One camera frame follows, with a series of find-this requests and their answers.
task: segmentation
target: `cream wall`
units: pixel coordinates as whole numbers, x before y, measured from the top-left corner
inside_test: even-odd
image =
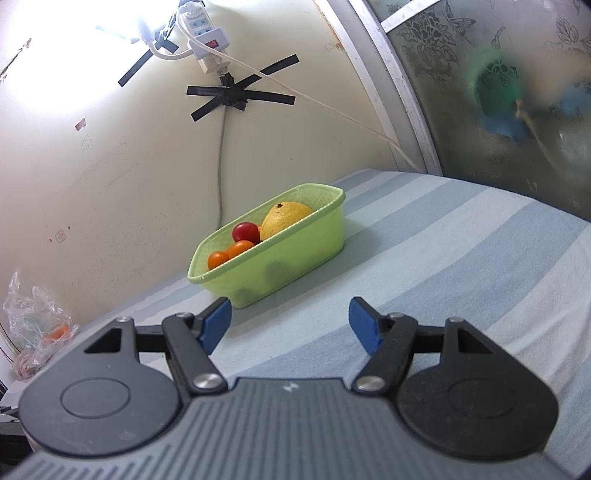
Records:
[[[8,353],[7,349],[8,346],[6,342],[0,338],[0,346],[2,349]],[[9,387],[14,382],[15,376],[14,373],[10,370],[10,363],[6,360],[6,357],[0,353],[0,380],[4,385]]]
[[[33,38],[0,85],[0,297],[20,269],[86,323],[186,269],[215,229],[222,110],[191,120],[208,99],[186,96],[187,85],[218,85],[192,59],[152,58],[119,87],[145,45],[73,23],[76,4],[0,0],[0,65]],[[296,53],[300,63],[278,79],[379,129],[312,0],[207,4],[229,54],[263,68]],[[278,91],[266,80],[252,88]],[[394,165],[386,142],[306,100],[250,102],[228,115],[225,220],[305,181]]]

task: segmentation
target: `fruit basket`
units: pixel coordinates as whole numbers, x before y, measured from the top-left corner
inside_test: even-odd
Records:
[[[343,190],[304,183],[259,205],[203,240],[189,266],[189,282],[230,299],[243,308],[283,288],[338,254],[344,244]],[[260,224],[271,207],[299,202],[313,213],[264,242],[208,271],[207,258],[232,243],[232,229],[239,223]]]

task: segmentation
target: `striped bed sheet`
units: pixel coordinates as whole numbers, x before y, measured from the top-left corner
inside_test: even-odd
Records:
[[[212,355],[236,377],[342,377],[368,357],[348,326],[361,296],[381,313],[424,325],[461,316],[526,364],[555,392],[560,417],[547,454],[572,475],[591,459],[591,229],[534,199],[459,180],[362,170],[338,181],[347,194],[345,248],[273,295],[234,310]],[[215,297],[182,273],[85,328],[116,315],[137,325]],[[142,362],[167,371],[165,360]],[[437,362],[417,355],[411,374]],[[15,404],[23,382],[8,399]]]

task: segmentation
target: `red cherry tomato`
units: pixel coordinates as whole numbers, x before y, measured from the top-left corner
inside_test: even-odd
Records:
[[[226,263],[228,260],[230,260],[230,257],[226,252],[214,252],[207,259],[207,267],[209,270],[213,270],[223,263]]]
[[[234,258],[254,246],[255,244],[249,242],[248,240],[240,240],[239,242],[236,242],[234,245],[228,248],[226,250],[226,253],[228,253],[230,258]]]
[[[250,222],[242,222],[236,225],[234,230],[232,230],[232,238],[235,242],[248,240],[255,245],[261,243],[261,234],[259,233],[258,226]]]

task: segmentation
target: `white cable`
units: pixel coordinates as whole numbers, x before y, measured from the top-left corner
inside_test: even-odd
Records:
[[[325,105],[324,103],[319,102],[318,100],[313,99],[312,97],[306,95],[305,93],[301,93],[301,92],[298,92],[297,90],[294,90],[293,88],[287,86],[285,83],[280,82],[279,80],[277,80],[277,79],[275,79],[275,78],[273,78],[273,77],[271,77],[269,75],[265,75],[263,72],[259,72],[259,70],[257,70],[256,68],[251,67],[250,65],[247,65],[246,63],[243,63],[240,60],[234,59],[230,55],[226,55],[226,54],[224,54],[224,53],[222,53],[220,51],[217,51],[217,50],[215,50],[213,48],[208,47],[204,43],[201,43],[184,26],[183,20],[181,18],[180,9],[179,9],[179,11],[177,11],[177,23],[176,24],[177,24],[179,30],[181,32],[183,32],[183,34],[190,41],[195,42],[199,46],[199,48],[202,48],[205,51],[208,51],[209,53],[212,53],[214,55],[217,55],[218,57],[220,57],[223,60],[234,62],[236,65],[240,65],[242,68],[247,69],[251,73],[254,73],[255,75],[258,75],[261,78],[266,78],[267,80],[270,80],[270,81],[274,82],[275,84],[281,86],[283,89],[285,89],[286,91],[288,91],[291,94],[295,95],[296,97],[305,98],[306,100],[309,100],[310,102],[313,102],[316,105],[319,105],[319,107],[327,110],[328,112],[332,113],[333,115],[340,116],[340,117],[344,118],[345,120],[348,120],[352,124],[355,124],[358,127],[361,127],[363,129],[365,129],[365,130],[367,130],[367,131],[369,131],[369,132],[377,135],[381,139],[383,139],[386,142],[390,143],[398,151],[398,153],[400,153],[400,155],[404,158],[404,160],[406,160],[408,162],[408,164],[412,168],[414,168],[417,172],[421,173],[421,170],[417,167],[416,163],[413,162],[408,155],[406,155],[406,153],[404,152],[404,150],[402,150],[402,148],[400,147],[400,145],[398,145],[398,143],[396,142],[396,140],[394,140],[394,139],[392,139],[392,138],[384,135],[383,133],[378,132],[377,130],[374,130],[373,128],[369,127],[368,125],[365,125],[364,123],[361,123],[359,120],[356,120],[355,118],[353,118],[353,117],[351,117],[351,116],[349,116],[349,115],[347,115],[347,114],[345,114],[343,112],[339,112],[337,109],[332,108],[331,106]]]
[[[154,57],[158,57],[159,59],[163,59],[163,60],[180,60],[180,59],[185,59],[187,57],[190,57],[191,55],[193,55],[193,50],[188,49],[185,50],[182,53],[174,53],[171,55],[166,55],[164,53],[160,53],[158,51],[158,49],[156,48],[156,45],[154,45],[154,40],[150,40],[148,43],[148,48],[150,49],[150,52],[152,52],[154,54]]]

